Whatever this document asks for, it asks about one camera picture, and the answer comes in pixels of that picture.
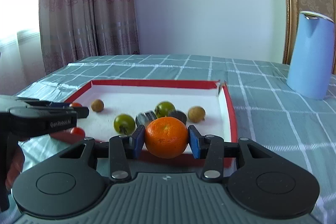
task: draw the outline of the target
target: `blue gripper pad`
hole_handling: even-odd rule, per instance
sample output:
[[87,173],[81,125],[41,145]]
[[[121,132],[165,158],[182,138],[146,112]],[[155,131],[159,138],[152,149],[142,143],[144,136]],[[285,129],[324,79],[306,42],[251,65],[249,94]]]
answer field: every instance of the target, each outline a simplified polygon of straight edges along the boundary
[[199,159],[201,156],[201,148],[199,146],[198,138],[201,137],[200,133],[194,126],[188,127],[189,133],[189,146],[195,159]]
[[145,137],[145,127],[139,126],[132,134],[132,142],[134,142],[133,158],[137,159],[142,151]]

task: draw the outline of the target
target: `dried fruit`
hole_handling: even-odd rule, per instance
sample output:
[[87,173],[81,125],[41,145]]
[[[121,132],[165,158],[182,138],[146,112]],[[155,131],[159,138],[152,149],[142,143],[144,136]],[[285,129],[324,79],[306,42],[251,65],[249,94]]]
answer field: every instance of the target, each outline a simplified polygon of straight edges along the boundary
[[104,103],[102,100],[96,99],[91,103],[91,108],[94,112],[101,112],[104,109]]
[[153,111],[142,112],[137,115],[135,118],[136,126],[144,125],[147,127],[152,121],[156,120],[157,117]]
[[205,117],[205,110],[203,107],[193,106],[188,111],[188,118],[191,122],[198,123],[204,120],[204,117]]
[[179,110],[171,110],[168,112],[168,117],[174,117],[176,119],[179,119],[184,125],[187,124],[187,116]]

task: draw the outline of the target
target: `red cherry tomato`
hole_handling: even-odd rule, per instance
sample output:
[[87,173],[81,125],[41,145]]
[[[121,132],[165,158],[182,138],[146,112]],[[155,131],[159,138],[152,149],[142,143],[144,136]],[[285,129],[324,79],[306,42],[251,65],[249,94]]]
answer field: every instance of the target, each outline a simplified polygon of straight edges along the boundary
[[70,107],[82,107],[80,103],[73,102],[70,104]]
[[70,133],[85,138],[85,131],[80,127],[74,127],[73,129],[71,129]]

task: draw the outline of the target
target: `white wall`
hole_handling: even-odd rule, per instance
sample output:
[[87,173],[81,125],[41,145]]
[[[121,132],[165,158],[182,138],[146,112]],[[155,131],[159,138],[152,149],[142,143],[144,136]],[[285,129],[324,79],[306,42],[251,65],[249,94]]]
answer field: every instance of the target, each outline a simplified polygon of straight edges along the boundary
[[135,0],[142,54],[281,62],[286,0]]

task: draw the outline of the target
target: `cherry tomato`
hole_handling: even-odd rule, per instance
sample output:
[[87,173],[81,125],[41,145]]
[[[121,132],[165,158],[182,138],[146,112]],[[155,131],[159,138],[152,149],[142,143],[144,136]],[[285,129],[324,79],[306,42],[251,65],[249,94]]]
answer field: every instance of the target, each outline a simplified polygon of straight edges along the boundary
[[80,103],[73,102],[70,104],[70,107],[82,107]]
[[73,135],[79,135],[85,138],[85,131],[81,129],[80,127],[74,127],[73,129],[71,129],[70,133]]
[[113,127],[120,134],[130,135],[135,129],[135,121],[130,115],[120,114],[114,119]]
[[165,101],[165,102],[161,102],[160,104],[158,104],[154,112],[157,118],[162,118],[162,117],[168,116],[168,112],[173,111],[173,110],[175,110],[174,105],[171,102]]

